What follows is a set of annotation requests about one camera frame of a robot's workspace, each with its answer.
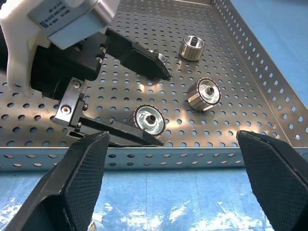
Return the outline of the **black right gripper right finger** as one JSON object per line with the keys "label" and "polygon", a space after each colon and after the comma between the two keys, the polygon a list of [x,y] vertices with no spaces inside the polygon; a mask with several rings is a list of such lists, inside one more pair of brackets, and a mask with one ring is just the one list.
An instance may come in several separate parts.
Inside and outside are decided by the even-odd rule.
{"label": "black right gripper right finger", "polygon": [[237,132],[252,192],[276,231],[308,229],[308,163],[288,143]]}

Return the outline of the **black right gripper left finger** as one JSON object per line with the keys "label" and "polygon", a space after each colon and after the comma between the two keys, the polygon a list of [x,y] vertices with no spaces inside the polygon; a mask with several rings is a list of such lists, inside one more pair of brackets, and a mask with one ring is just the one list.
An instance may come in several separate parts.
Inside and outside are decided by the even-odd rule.
{"label": "black right gripper left finger", "polygon": [[7,231],[86,231],[100,194],[110,140],[107,131],[73,143],[36,184]]}

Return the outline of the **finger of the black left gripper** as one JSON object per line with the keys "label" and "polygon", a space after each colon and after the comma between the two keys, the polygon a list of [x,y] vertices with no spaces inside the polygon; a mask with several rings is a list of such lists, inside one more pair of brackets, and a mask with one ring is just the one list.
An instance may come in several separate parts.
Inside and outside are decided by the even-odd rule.
{"label": "finger of the black left gripper", "polygon": [[125,68],[149,79],[172,79],[172,75],[159,59],[158,52],[151,52],[111,29],[107,29],[105,35],[106,53],[118,59]]}
{"label": "finger of the black left gripper", "polygon": [[145,147],[163,146],[164,142],[148,132],[118,121],[107,124],[89,117],[73,119],[69,127],[77,137],[92,135],[98,132],[108,132],[109,147]]}

